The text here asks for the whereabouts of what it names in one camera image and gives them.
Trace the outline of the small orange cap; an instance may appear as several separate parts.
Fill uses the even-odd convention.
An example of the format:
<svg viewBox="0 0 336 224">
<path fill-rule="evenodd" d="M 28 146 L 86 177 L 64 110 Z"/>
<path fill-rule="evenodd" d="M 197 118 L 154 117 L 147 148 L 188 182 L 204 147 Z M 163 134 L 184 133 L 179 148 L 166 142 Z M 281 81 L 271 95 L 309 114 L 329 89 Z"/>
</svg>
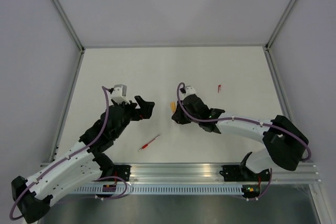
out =
<svg viewBox="0 0 336 224">
<path fill-rule="evenodd" d="M 176 111 L 176 103 L 175 102 L 171 102 L 170 103 L 170 108 L 171 108 L 171 111 L 174 113 Z"/>
</svg>

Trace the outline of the red thin pen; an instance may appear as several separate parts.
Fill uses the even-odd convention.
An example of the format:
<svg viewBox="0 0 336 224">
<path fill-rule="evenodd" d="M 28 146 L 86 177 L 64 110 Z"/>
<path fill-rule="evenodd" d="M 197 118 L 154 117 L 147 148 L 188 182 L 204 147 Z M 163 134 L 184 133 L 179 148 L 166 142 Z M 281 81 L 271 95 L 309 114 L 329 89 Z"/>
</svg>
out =
<svg viewBox="0 0 336 224">
<path fill-rule="evenodd" d="M 143 146 L 141 146 L 138 150 L 138 152 L 144 150 L 145 148 L 147 148 L 152 142 L 154 142 L 156 139 L 158 139 L 161 135 L 157 135 L 156 137 L 154 137 L 153 139 L 151 139 L 149 142 L 147 142 L 146 144 L 144 144 Z"/>
</svg>

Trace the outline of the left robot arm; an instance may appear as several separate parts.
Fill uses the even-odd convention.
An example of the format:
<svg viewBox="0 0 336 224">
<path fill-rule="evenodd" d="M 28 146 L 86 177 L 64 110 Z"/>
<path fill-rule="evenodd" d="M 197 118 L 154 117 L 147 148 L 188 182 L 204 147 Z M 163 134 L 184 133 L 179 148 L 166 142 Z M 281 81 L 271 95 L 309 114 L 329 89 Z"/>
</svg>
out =
<svg viewBox="0 0 336 224">
<path fill-rule="evenodd" d="M 13 209 L 19 209 L 26 223 L 41 219 L 67 194 L 89 182 L 127 182 L 105 154 L 131 121 L 149 119 L 155 103 L 144 101 L 113 101 L 107 105 L 92 127 L 63 156 L 28 178 L 18 176 L 11 182 Z"/>
</svg>

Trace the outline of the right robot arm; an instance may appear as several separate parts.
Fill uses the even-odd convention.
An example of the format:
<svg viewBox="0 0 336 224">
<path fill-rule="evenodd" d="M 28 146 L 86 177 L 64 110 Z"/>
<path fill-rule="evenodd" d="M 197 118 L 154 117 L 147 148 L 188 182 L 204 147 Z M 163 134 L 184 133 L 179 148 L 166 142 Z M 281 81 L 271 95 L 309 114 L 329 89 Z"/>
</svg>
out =
<svg viewBox="0 0 336 224">
<path fill-rule="evenodd" d="M 308 161 L 312 155 L 308 139 L 283 115 L 272 120 L 243 118 L 209 108 L 192 94 L 177 102 L 172 120 L 180 125 L 195 122 L 209 133 L 238 135 L 263 144 L 262 150 L 247 153 L 241 161 L 239 174 L 244 180 L 275 167 L 295 171 L 300 162 Z"/>
</svg>

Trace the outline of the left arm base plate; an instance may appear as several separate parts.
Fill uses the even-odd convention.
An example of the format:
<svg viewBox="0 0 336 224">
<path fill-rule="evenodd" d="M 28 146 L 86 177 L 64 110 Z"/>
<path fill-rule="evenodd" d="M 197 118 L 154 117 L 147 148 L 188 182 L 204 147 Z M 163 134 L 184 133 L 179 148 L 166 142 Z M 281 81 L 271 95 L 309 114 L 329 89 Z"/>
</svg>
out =
<svg viewBox="0 0 336 224">
<path fill-rule="evenodd" d="M 130 165 L 116 165 L 112 168 L 109 168 L 108 171 L 105 173 L 104 177 L 109 176 L 117 176 L 125 180 L 126 182 L 129 181 L 131 175 L 131 167 Z"/>
</svg>

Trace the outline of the aluminium front rail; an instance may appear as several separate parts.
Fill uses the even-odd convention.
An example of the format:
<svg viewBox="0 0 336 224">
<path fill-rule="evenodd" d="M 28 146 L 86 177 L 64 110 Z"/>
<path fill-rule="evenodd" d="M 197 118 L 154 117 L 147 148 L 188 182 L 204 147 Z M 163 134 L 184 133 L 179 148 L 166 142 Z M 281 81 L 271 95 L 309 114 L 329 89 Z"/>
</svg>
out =
<svg viewBox="0 0 336 224">
<path fill-rule="evenodd" d="M 129 182 L 137 184 L 257 184 L 258 182 L 225 182 L 219 174 L 224 163 L 130 163 Z M 301 163 L 296 171 L 272 169 L 273 184 L 320 184 L 314 163 Z"/>
</svg>

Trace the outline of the left side table rail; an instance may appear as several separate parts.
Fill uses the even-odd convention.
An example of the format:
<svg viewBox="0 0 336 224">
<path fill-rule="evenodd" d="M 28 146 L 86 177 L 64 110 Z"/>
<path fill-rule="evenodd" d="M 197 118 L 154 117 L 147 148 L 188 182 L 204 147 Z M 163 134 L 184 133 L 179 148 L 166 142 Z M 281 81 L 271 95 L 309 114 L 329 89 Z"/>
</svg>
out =
<svg viewBox="0 0 336 224">
<path fill-rule="evenodd" d="M 60 117 L 60 120 L 59 120 L 57 128 L 56 128 L 56 133 L 55 133 L 55 137 L 54 137 L 54 140 L 53 140 L 53 144 L 51 146 L 51 152 L 50 152 L 50 155 L 49 155 L 49 161 L 50 162 L 54 161 L 54 158 L 57 155 L 59 142 L 61 140 L 61 136 L 62 136 L 62 133 L 63 133 L 63 130 L 64 130 L 65 121 L 66 121 L 66 118 L 67 118 L 67 115 L 68 115 L 69 107 L 70 107 L 73 92 L 75 90 L 75 86 L 76 86 L 76 83 L 77 83 L 78 74 L 79 74 L 79 71 L 80 71 L 80 68 L 81 68 L 81 64 L 82 64 L 84 54 L 85 54 L 85 49 L 80 51 L 78 60 L 76 61 L 75 68 L 74 68 L 73 73 L 72 73 L 71 78 L 70 78 L 70 85 L 69 85 L 69 89 L 68 89 L 68 92 L 67 92 L 67 95 L 66 95 L 65 104 L 64 104 L 64 107 L 62 109 L 61 117 Z"/>
</svg>

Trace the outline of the table rail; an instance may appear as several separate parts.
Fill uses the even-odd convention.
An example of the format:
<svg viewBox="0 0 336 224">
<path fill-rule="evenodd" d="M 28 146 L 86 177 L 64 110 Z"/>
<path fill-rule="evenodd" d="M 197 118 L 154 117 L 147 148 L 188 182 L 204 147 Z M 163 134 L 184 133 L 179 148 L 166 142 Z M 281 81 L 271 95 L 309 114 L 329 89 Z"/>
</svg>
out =
<svg viewBox="0 0 336 224">
<path fill-rule="evenodd" d="M 311 157 L 309 141 L 292 123 L 289 105 L 274 60 L 267 47 L 264 47 L 263 51 L 282 111 L 282 116 L 278 115 L 271 120 L 269 130 L 264 135 L 265 146 L 278 166 L 286 170 L 295 170 L 300 162 L 305 162 Z"/>
<path fill-rule="evenodd" d="M 67 95 L 66 95 L 65 104 L 64 104 L 64 107 L 62 109 L 61 117 L 60 117 L 60 120 L 59 120 L 57 128 L 56 128 L 56 133 L 55 133 L 55 137 L 54 137 L 54 140 L 53 140 L 53 144 L 51 146 L 51 152 L 50 152 L 50 155 L 49 155 L 49 161 L 50 162 L 54 161 L 54 158 L 57 155 L 59 142 L 61 140 L 61 136 L 62 136 L 62 133 L 63 133 L 63 130 L 64 130 L 65 121 L 66 121 L 66 118 L 67 118 L 67 115 L 68 115 L 69 107 L 70 107 L 73 92 L 75 90 L 75 86 L 76 86 L 76 83 L 77 83 L 78 74 L 79 74 L 79 71 L 80 71 L 80 68 L 81 68 L 81 64 L 82 64 L 84 54 L 85 54 L 85 49 L 80 51 L 78 60 L 76 61 L 75 68 L 74 68 L 73 73 L 72 73 L 71 78 L 70 78 L 70 85 L 69 85 L 69 89 L 68 89 L 68 92 L 67 92 Z"/>
</svg>

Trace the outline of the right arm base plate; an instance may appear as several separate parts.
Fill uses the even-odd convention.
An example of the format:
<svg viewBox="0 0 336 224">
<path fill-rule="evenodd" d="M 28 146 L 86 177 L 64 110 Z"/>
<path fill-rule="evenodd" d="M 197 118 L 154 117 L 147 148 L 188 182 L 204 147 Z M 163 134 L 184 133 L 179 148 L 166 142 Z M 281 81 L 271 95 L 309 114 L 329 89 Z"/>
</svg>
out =
<svg viewBox="0 0 336 224">
<path fill-rule="evenodd" d="M 268 182 L 270 180 L 270 170 L 268 169 L 254 173 L 239 165 L 223 165 L 219 174 L 225 182 Z"/>
</svg>

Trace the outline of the right side table rail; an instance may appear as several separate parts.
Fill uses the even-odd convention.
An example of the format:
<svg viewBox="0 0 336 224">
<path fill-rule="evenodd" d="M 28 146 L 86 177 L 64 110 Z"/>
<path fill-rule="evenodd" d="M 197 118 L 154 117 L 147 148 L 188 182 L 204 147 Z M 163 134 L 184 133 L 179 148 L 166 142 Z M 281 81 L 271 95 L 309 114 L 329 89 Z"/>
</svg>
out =
<svg viewBox="0 0 336 224">
<path fill-rule="evenodd" d="M 289 105 L 274 60 L 267 47 L 264 47 L 263 51 L 282 111 L 282 116 L 278 115 L 271 120 L 269 130 L 264 135 L 265 146 L 278 166 L 286 170 L 295 170 L 300 162 L 305 162 L 311 157 L 309 141 L 292 123 Z"/>
</svg>

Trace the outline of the right frame post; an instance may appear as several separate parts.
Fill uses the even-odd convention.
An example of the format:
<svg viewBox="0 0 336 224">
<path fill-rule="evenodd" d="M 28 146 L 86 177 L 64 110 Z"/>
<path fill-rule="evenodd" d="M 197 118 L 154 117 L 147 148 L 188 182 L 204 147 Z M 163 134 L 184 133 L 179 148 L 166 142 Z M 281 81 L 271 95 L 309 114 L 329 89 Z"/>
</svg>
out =
<svg viewBox="0 0 336 224">
<path fill-rule="evenodd" d="M 289 18 L 292 10 L 296 6 L 297 2 L 299 0 L 289 0 L 288 4 L 286 5 L 286 8 L 284 9 L 283 13 L 280 16 L 280 19 L 278 20 L 273 32 L 271 33 L 268 41 L 264 45 L 264 48 L 266 51 L 269 51 L 272 45 L 274 44 L 276 38 L 278 37 L 281 29 L 283 28 L 284 24 L 286 23 L 287 19 Z"/>
</svg>

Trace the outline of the frame post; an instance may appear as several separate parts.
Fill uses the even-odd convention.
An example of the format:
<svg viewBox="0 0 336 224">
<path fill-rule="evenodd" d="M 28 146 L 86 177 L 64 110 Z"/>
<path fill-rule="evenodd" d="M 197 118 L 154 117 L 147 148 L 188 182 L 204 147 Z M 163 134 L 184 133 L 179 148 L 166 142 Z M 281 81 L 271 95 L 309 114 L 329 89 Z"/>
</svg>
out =
<svg viewBox="0 0 336 224">
<path fill-rule="evenodd" d="M 63 25 L 65 26 L 66 31 L 68 32 L 70 38 L 75 43 L 76 47 L 80 52 L 84 52 L 85 48 L 81 43 L 77 33 L 74 30 L 73 25 L 71 24 L 61 2 L 59 0 L 50 0 L 52 5 L 54 6 L 56 13 L 58 14 L 59 18 L 61 19 Z"/>
<path fill-rule="evenodd" d="M 273 32 L 271 33 L 268 41 L 264 45 L 264 48 L 266 51 L 269 51 L 272 45 L 274 44 L 276 38 L 278 37 L 281 29 L 283 28 L 284 24 L 286 23 L 287 19 L 289 18 L 292 10 L 296 6 L 297 2 L 299 0 L 289 0 L 288 4 L 286 5 L 286 8 L 284 9 L 283 13 L 280 16 L 280 19 L 278 20 Z"/>
</svg>

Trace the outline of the left frame post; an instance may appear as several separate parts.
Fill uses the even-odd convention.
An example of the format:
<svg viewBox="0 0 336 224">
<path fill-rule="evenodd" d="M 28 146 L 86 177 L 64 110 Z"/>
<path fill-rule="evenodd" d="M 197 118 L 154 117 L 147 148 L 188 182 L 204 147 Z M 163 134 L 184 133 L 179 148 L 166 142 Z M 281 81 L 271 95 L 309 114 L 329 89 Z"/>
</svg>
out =
<svg viewBox="0 0 336 224">
<path fill-rule="evenodd" d="M 58 14 L 59 18 L 61 19 L 63 25 L 65 26 L 66 31 L 68 32 L 70 38 L 75 43 L 76 47 L 80 52 L 84 52 L 85 48 L 81 43 L 77 33 L 74 30 L 73 25 L 71 24 L 61 2 L 59 0 L 50 0 L 52 5 L 54 6 L 56 13 Z"/>
</svg>

